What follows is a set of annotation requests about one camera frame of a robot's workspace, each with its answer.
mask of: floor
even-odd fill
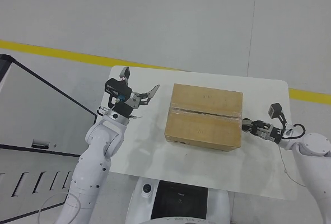
[[[290,88],[331,94],[331,0],[0,1],[0,39],[186,71],[284,80]],[[0,53],[92,111],[100,105],[109,67]],[[294,122],[331,141],[331,106],[290,101]],[[136,181],[111,173],[91,223],[124,223]],[[295,201],[230,192],[232,220],[322,223],[309,192],[298,188]],[[42,213],[42,223],[53,223],[57,212]],[[13,223],[34,222],[30,216]]]

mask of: cardboard box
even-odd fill
[[[165,128],[170,142],[231,151],[241,146],[243,93],[174,84]]]

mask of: yellow stripe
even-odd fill
[[[132,67],[142,67],[142,68],[177,70],[177,69],[173,69],[173,68],[152,66],[149,64],[129,62],[126,60],[106,58],[106,57],[101,57],[101,56],[96,56],[96,55],[91,55],[91,54],[69,52],[66,50],[46,48],[43,46],[20,44],[20,43],[4,41],[4,40],[0,40],[0,48],[7,49],[7,50],[15,50],[18,52],[25,52],[25,53],[49,56],[49,57],[53,57],[53,58],[74,60],[76,62],[97,64],[100,66],[108,66],[108,67],[132,66]],[[291,99],[303,100],[303,101],[309,101],[309,102],[317,102],[319,104],[331,105],[331,95],[328,95],[328,94],[321,94],[321,93],[310,92],[310,91],[305,91],[305,90],[295,90],[293,88],[289,89],[289,93],[290,93]]]
[[[288,89],[288,92],[291,99],[331,105],[331,95],[328,94],[320,94],[318,92],[310,92],[305,90],[295,90],[293,88]]]
[[[126,60],[118,60],[114,58],[106,58],[91,54],[83,54],[76,52],[69,52],[66,50],[58,50],[53,48],[45,48],[43,46],[34,46],[29,44],[20,44],[10,41],[0,40],[0,48],[7,50],[15,50],[18,52],[26,52],[31,54],[39,54],[43,56],[49,56],[53,58],[62,58],[67,60],[75,60],[76,62],[84,62],[90,64],[97,64],[99,66],[131,66],[131,67],[142,67],[142,68],[156,68],[156,69],[168,69],[176,70],[172,68],[160,67],[160,66],[151,66],[148,64],[129,62]]]

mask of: cable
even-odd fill
[[[80,204],[80,206],[78,207],[78,211],[76,212],[75,216],[70,220],[69,223],[67,223],[67,224],[71,224],[71,222],[73,222],[73,220],[77,217],[78,213],[79,213],[80,210],[81,210],[81,202],[80,202],[80,200],[79,200],[74,194],[72,194],[72,193],[70,193],[70,192],[58,192],[57,194],[69,194],[69,195],[71,195],[72,197],[74,197],[74,198],[77,200],[77,202]],[[50,200],[51,198],[53,198],[53,197],[56,196],[57,194],[54,194],[54,195],[52,195],[51,197],[47,198],[47,200],[45,200],[45,202],[42,204],[41,208],[38,210],[38,214],[37,214],[37,224],[40,224],[40,215],[41,215],[41,211],[42,211],[43,206],[45,205],[45,203],[46,203],[48,200]]]
[[[296,126],[300,126],[300,127],[302,128],[302,134],[300,134],[299,136],[295,136],[295,137],[288,137],[288,138],[284,138],[284,137],[282,137],[282,139],[298,139],[298,138],[301,138],[302,136],[305,135],[305,133],[306,133],[306,128],[305,128],[305,126],[303,126],[302,124],[294,124],[293,126],[294,126],[294,127],[296,127]]]
[[[299,182],[297,182],[296,180],[294,180],[292,177],[290,177],[290,175],[288,174],[288,171],[287,171],[287,169],[286,169],[285,162],[283,162],[282,152],[281,152],[280,147],[278,148],[278,150],[279,150],[279,154],[281,155],[281,160],[282,160],[282,163],[283,163],[283,168],[285,169],[284,172],[285,172],[285,174],[288,176],[288,178],[290,178],[293,182],[295,182],[295,183],[298,184],[299,186],[304,186],[304,187],[306,187],[305,185],[300,184]]]

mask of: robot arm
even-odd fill
[[[321,134],[306,134],[301,124],[287,124],[280,104],[271,105],[269,115],[280,119],[282,129],[260,120],[252,122],[245,118],[243,131],[292,151],[301,178],[315,198],[323,222],[331,224],[331,143]],[[302,126],[303,132],[297,132],[295,126]]]
[[[89,223],[100,187],[108,176],[111,157],[123,143],[129,118],[136,118],[131,115],[133,109],[147,105],[159,88],[157,85],[146,94],[133,92],[128,87],[129,75],[129,67],[125,67],[120,74],[120,81],[111,78],[106,82],[105,91],[110,94],[108,104],[111,109],[98,110],[102,119],[86,134],[89,147],[80,156],[69,187],[69,192],[79,199],[80,205],[75,198],[67,196],[56,224]]]

